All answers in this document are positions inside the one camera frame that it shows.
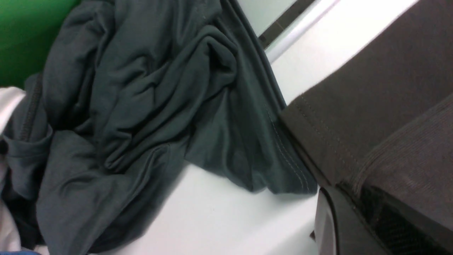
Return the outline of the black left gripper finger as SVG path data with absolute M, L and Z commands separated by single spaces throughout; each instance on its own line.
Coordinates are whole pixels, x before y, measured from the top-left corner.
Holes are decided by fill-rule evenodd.
M 319 255 L 451 255 L 452 231 L 375 187 L 321 187 L 311 233 Z

